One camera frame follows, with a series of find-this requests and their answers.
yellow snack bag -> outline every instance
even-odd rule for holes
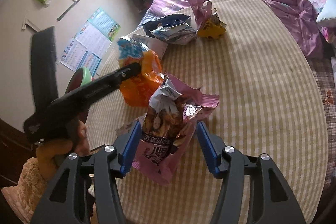
[[[150,97],[164,78],[159,58],[145,44],[129,37],[120,37],[117,44],[120,68],[134,62],[140,63],[142,67],[141,74],[121,83],[119,89],[124,100],[130,106],[148,107]]]

beige tablecloth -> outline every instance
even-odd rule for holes
[[[220,96],[207,121],[209,131],[243,154],[271,155],[310,222],[320,199],[328,151],[313,74],[289,31],[262,0],[214,0],[213,7],[227,23],[224,37],[169,45],[162,67],[190,86]],[[190,8],[180,12],[192,15]],[[135,33],[144,34],[142,29]],[[118,68],[117,57],[114,46],[103,74]],[[105,97],[90,109],[90,145],[113,143],[115,129],[145,111],[127,106],[119,91]],[[245,185],[241,223],[249,200]],[[220,187],[221,181],[207,170],[196,138],[169,187],[135,169],[118,180],[126,217],[145,224],[209,223]]]

educational chart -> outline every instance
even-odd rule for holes
[[[119,29],[120,25],[99,8],[70,40],[60,63],[73,71],[87,67],[94,76]]]
[[[120,25],[109,17],[102,8],[98,8],[89,18],[88,22],[95,26],[110,41],[113,41],[120,29]]]

